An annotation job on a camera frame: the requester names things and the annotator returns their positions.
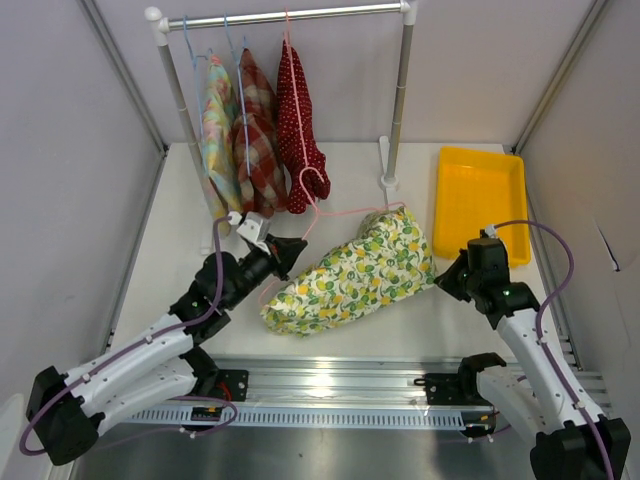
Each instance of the colorful patterned cloth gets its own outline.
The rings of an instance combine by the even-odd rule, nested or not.
[[[234,160],[244,212],[271,217],[287,208],[287,188],[282,164],[276,156],[276,96],[267,77],[248,49],[240,58],[244,105],[249,134],[247,173],[246,136],[242,115],[233,124]]]
[[[215,220],[229,210],[242,210],[231,142],[231,125],[238,115],[238,105],[229,75],[215,55],[209,62],[204,100],[202,154],[204,167],[219,197],[217,202],[207,199],[215,204]],[[227,231],[228,225],[223,226],[223,233]]]
[[[272,332],[305,337],[429,288],[435,276],[431,250],[411,212],[373,213],[355,240],[309,267],[261,314]]]
[[[304,77],[300,58],[293,47],[291,47],[291,54],[307,159],[309,166],[318,169],[322,175],[321,180],[315,172],[307,171],[304,173],[303,181],[312,196],[325,199],[329,196],[331,189],[331,182],[329,182],[329,177],[325,171],[325,156],[318,150],[316,141],[313,138],[311,97],[309,96],[309,89],[307,88],[307,81]],[[280,149],[282,161],[291,175],[291,191],[287,208],[291,213],[304,213],[309,204],[309,199],[304,193],[299,180],[300,171],[305,167],[305,163],[291,77],[291,62],[289,61],[286,42],[282,43],[282,59],[278,70],[278,105],[278,148]]]

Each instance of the lemon print cloth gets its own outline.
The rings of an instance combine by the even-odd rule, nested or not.
[[[356,239],[327,253],[262,309],[274,333],[339,327],[433,286],[431,249],[405,207],[365,217]]]

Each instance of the plastic tray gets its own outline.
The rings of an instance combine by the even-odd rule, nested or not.
[[[508,220],[527,219],[524,164],[520,157],[455,147],[440,150],[433,250],[456,258],[481,228]],[[512,267],[531,261],[526,225],[498,232]]]

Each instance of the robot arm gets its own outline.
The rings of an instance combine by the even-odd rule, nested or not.
[[[182,395],[219,396],[220,371],[199,345],[227,325],[226,311],[269,275],[288,279],[307,245],[301,239],[269,235],[268,221],[257,214],[230,217],[249,245],[246,257],[237,261],[227,252],[210,255],[187,293],[138,337],[66,373],[51,366],[36,376],[29,421],[55,395],[77,384],[33,428],[54,465],[83,455],[110,428],[140,410]],[[223,278],[218,278],[218,261]],[[222,282],[220,301],[212,307],[218,282]]]
[[[619,479],[631,443],[624,422],[605,417],[564,361],[559,347],[547,340],[548,332],[537,318],[540,306],[535,296],[526,284],[510,280],[502,242],[483,232],[467,247],[436,278],[436,284],[458,300],[474,301],[476,309],[486,315],[515,355],[535,398],[495,353],[463,359],[454,381],[456,388],[468,401],[488,401],[499,409],[532,448],[531,465],[536,478],[606,478],[597,445],[601,440],[613,476]],[[429,377],[427,374],[423,380],[427,390],[433,381]],[[436,385],[442,385],[441,379],[432,386]],[[595,438],[594,429],[600,438]]]

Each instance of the white wall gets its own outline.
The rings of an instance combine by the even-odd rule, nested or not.
[[[159,158],[76,2],[7,2],[0,44],[1,405],[99,353]]]
[[[169,17],[256,13],[377,0],[102,0],[100,6],[145,99],[169,142],[184,141],[173,100],[145,25],[155,2]],[[515,143],[591,0],[420,0],[414,32],[403,139]],[[294,22],[314,101],[320,140],[376,140],[389,134],[402,21],[399,15]],[[282,24],[234,27],[246,35],[275,86]],[[231,69],[223,30],[192,31]],[[182,34],[170,46],[189,108],[196,112],[191,66]]]
[[[573,246],[571,332],[632,430],[628,465],[640,478],[640,3],[612,4],[524,158],[536,213]]]

